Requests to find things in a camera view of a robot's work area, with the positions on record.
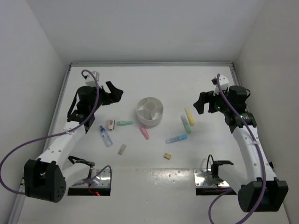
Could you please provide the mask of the yellow highlighter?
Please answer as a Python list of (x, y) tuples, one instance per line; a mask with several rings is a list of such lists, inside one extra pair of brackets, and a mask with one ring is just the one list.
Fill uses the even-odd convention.
[(194, 122), (194, 118), (192, 116), (191, 110), (189, 108), (185, 108), (185, 113), (186, 113), (187, 119), (189, 121), (189, 124), (191, 126), (193, 126), (195, 124), (195, 122)]

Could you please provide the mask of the blue highlighter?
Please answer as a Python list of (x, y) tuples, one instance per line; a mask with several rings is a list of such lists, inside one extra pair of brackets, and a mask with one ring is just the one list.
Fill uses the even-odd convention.
[(171, 144), (171, 143), (182, 141), (182, 140), (186, 140), (186, 139), (187, 139), (187, 135), (186, 134), (182, 134), (182, 135), (179, 135), (179, 136), (176, 136), (176, 137), (172, 137), (172, 138), (166, 139), (165, 143), (166, 144)]

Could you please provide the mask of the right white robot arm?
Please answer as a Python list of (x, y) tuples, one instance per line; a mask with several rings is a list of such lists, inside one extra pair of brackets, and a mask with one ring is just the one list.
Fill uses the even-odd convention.
[(258, 201), (265, 180), (265, 192), (256, 211), (276, 212), (285, 199), (288, 185), (286, 181), (277, 178), (259, 144), (255, 118), (252, 113), (246, 111), (246, 100), (249, 96), (248, 89), (233, 85), (225, 89), (222, 95), (215, 94), (214, 91), (201, 92), (193, 106), (198, 114), (202, 114), (204, 105), (208, 103), (209, 113), (224, 114), (225, 122), (239, 146), (245, 163), (247, 174), (242, 175), (231, 161), (213, 161), (211, 177), (229, 184), (237, 194), (238, 203), (244, 212), (249, 212)]

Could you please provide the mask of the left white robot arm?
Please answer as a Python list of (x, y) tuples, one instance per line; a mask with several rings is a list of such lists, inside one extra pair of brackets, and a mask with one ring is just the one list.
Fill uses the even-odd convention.
[(102, 105), (118, 103), (123, 91), (110, 81), (110, 92), (103, 87), (81, 86), (67, 113), (61, 136), (58, 136), (35, 160), (24, 166), (24, 190), (27, 197), (58, 203), (68, 188), (90, 178), (94, 163), (70, 155), (76, 143), (89, 131)]

